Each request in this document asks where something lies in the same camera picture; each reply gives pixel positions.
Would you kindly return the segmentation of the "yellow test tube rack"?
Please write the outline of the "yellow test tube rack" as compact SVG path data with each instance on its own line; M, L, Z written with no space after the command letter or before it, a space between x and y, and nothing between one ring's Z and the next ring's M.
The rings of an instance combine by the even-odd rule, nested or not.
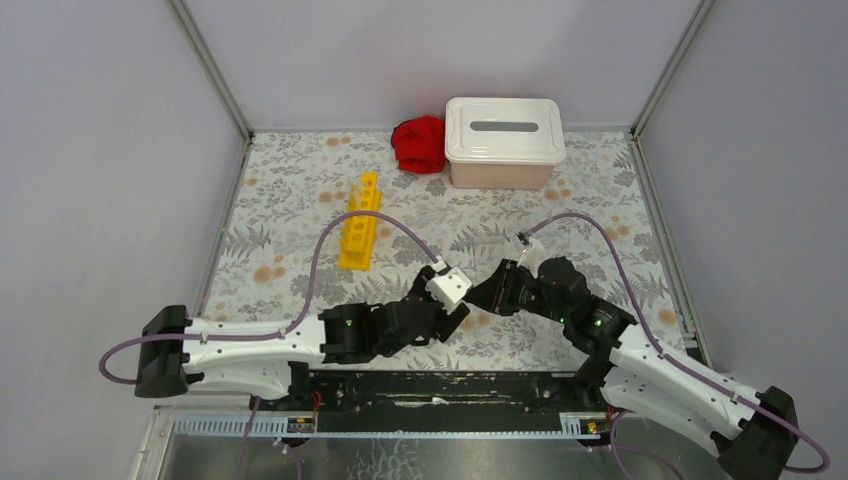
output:
M348 196L347 212L378 212L381 192L377 188L378 174L365 172L360 180L351 185ZM377 218L359 215L347 218L343 222L340 239L338 268L342 270L369 271L373 247L376 241Z

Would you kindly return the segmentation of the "white plastic box lid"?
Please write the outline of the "white plastic box lid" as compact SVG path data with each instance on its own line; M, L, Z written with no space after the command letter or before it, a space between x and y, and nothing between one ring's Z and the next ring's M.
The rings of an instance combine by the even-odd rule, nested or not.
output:
M551 166L566 157L550 99L456 97L446 105L445 153L455 163Z

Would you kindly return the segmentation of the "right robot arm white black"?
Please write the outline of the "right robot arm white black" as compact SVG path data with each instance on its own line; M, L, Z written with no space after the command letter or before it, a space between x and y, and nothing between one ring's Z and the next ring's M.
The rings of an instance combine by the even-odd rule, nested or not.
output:
M579 407L597 412L608 404L647 417L704 448L733 479L779 478L798 443L782 425L797 423L790 395L777 387L759 392L651 342L563 257L537 272L504 259L465 299L500 316L523 311L561 323L587 356L574 376Z

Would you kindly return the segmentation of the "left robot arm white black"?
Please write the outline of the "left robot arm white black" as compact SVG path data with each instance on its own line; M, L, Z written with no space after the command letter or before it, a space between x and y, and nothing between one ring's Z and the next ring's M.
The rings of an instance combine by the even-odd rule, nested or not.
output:
M443 342L469 314L472 282L457 268L426 266L399 301L338 305L284 322L225 324L163 308L142 330L134 393L169 398L190 391L240 392L296 411L309 401L299 377L318 365L367 364L408 346Z

